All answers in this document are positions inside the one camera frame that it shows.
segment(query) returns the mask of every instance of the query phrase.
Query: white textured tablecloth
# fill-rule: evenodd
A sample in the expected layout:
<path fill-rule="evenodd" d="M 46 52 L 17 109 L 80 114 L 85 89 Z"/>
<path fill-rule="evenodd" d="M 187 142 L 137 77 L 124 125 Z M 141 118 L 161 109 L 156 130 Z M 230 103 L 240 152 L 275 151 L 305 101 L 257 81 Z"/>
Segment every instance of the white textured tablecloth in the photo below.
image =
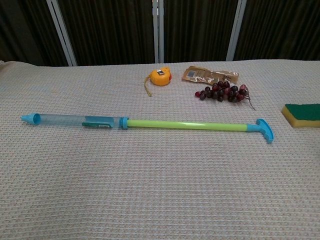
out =
<path fill-rule="evenodd" d="M 0 65 L 0 239 L 320 239 L 320 128 L 293 129 L 285 104 L 320 103 L 320 62 Z M 189 66 L 240 74 L 248 102 L 200 101 Z M 31 126 L 29 113 L 252 123 L 260 133 Z"/>

